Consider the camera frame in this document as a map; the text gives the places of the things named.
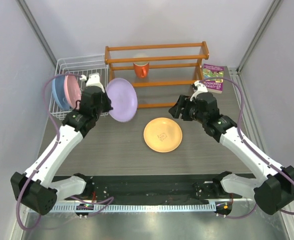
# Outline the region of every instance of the mug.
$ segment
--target mug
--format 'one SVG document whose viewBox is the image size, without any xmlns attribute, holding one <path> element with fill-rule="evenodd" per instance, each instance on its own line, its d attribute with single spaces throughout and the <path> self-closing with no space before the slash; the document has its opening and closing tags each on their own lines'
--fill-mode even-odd
<svg viewBox="0 0 294 240">
<path fill-rule="evenodd" d="M 146 58 L 147 56 L 144 54 L 136 55 L 135 58 Z M 134 62 L 133 68 L 135 70 L 136 75 L 139 78 L 145 78 L 148 75 L 149 72 L 149 62 L 147 61 L 140 61 L 140 62 Z"/>
</svg>

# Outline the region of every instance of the purple plate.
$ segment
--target purple plate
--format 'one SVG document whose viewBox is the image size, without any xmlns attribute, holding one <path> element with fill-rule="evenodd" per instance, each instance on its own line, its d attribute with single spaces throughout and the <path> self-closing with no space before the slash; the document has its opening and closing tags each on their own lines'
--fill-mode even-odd
<svg viewBox="0 0 294 240">
<path fill-rule="evenodd" d="M 113 79 L 106 87 L 113 110 L 109 114 L 119 122 L 128 122 L 138 108 L 137 94 L 130 82 L 123 78 Z"/>
</svg>

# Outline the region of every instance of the white wall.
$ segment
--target white wall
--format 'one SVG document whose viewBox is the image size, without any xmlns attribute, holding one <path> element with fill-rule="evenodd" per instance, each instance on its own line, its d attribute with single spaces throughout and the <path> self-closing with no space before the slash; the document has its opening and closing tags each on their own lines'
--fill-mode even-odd
<svg viewBox="0 0 294 240">
<path fill-rule="evenodd" d="M 13 0 L 0 0 L 0 240 L 8 240 L 15 200 L 10 177 L 36 159 L 46 113 L 40 91 L 53 66 Z"/>
<path fill-rule="evenodd" d="M 56 58 L 101 54 L 106 45 L 207 41 L 207 63 L 237 67 L 272 0 L 26 2 Z"/>
<path fill-rule="evenodd" d="M 294 167 L 294 0 L 283 1 L 242 77 L 268 153 Z"/>
</svg>

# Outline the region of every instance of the book cover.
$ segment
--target book cover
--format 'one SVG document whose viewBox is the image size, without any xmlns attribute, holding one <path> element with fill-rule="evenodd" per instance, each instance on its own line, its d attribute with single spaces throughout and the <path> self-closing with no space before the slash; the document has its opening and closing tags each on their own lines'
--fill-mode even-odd
<svg viewBox="0 0 294 240">
<path fill-rule="evenodd" d="M 223 77 L 224 70 L 225 69 L 222 66 L 214 66 L 209 64 L 204 64 L 202 69 L 205 79 L 211 77 Z M 205 81 L 204 85 L 207 87 L 209 92 L 220 94 L 223 90 L 223 79 Z"/>
</svg>

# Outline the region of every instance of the white wire dish rack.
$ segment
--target white wire dish rack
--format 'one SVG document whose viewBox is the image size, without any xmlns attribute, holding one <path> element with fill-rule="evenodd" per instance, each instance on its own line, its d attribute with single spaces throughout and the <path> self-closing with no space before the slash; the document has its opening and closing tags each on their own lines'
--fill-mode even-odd
<svg viewBox="0 0 294 240">
<path fill-rule="evenodd" d="M 80 57 L 68 57 L 58 60 L 56 65 L 56 74 L 73 73 L 77 75 L 90 75 L 94 73 L 100 74 L 100 81 L 104 87 L 108 84 L 108 65 L 105 64 L 105 55 L 92 55 L 92 56 L 80 56 Z M 85 88 L 85 83 L 78 80 L 81 92 Z M 51 92 L 49 112 L 59 120 L 63 120 L 66 115 L 72 111 L 61 109 L 54 100 Z"/>
</svg>

